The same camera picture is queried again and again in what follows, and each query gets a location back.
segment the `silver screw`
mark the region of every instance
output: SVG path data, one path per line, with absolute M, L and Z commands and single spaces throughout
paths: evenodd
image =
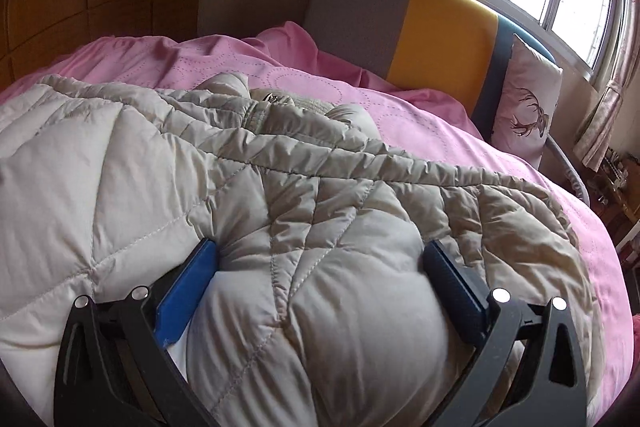
M 566 301 L 562 297 L 554 297 L 551 299 L 551 304 L 556 310 L 563 311 L 566 309 Z
M 149 288 L 147 288 L 146 286 L 137 286 L 136 288 L 133 288 L 133 291 L 131 292 L 131 296 L 136 301 L 142 301 L 142 299 L 146 299 L 147 295 L 149 295 Z
M 509 300 L 511 299 L 510 293 L 504 288 L 496 288 L 491 292 L 491 295 L 494 297 L 494 300 L 496 302 L 502 302 L 503 304 L 505 302 L 509 302 Z
M 89 297 L 86 295 L 81 295 L 74 301 L 74 306 L 76 308 L 84 308 L 87 304 L 89 304 Z

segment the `bed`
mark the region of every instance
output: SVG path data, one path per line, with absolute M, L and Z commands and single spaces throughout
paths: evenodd
M 625 285 L 603 224 L 578 198 L 526 162 L 492 148 L 478 129 L 482 125 L 474 124 L 468 108 L 452 96 L 425 87 L 399 89 L 361 67 L 361 59 L 332 47 L 337 39 L 321 35 L 328 26 L 319 23 L 314 3 L 305 28 L 286 23 L 243 41 L 225 36 L 180 44 L 162 37 L 101 38 L 12 84 L 0 94 L 0 103 L 24 92 L 46 73 L 92 84 L 115 81 L 193 89 L 214 74 L 239 71 L 248 75 L 250 87 L 283 89 L 332 103 L 358 103 L 374 118 L 385 142 L 421 158 L 504 172 L 545 187 L 572 222 L 602 309 L 607 362 L 594 419 L 601 417 L 625 386 L 633 356 Z

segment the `blue gripper pad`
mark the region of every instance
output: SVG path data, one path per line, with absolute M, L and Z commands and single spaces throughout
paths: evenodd
M 489 288 L 472 269 L 460 266 L 440 241 L 430 241 L 422 254 L 422 267 L 463 342 L 484 346 L 490 325 Z
M 156 308 L 154 336 L 162 348 L 180 339 L 218 269 L 216 244 L 209 239 L 202 241 L 180 269 L 180 275 Z

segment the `puffer jacket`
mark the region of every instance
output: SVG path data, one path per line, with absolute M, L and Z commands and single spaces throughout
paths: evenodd
M 420 271 L 431 239 L 490 287 L 569 302 L 594 408 L 600 309 L 547 192 L 206 87 L 48 76 L 0 106 L 0 358 L 45 422 L 74 298 L 121 299 L 203 237 L 220 270 L 186 376 L 223 426 L 424 422 L 470 356 Z

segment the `upholstered headboard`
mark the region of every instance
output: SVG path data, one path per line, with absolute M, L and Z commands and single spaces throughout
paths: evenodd
M 460 101 L 489 141 L 521 27 L 475 0 L 309 0 L 305 29 L 318 47 L 403 89 L 431 87 Z

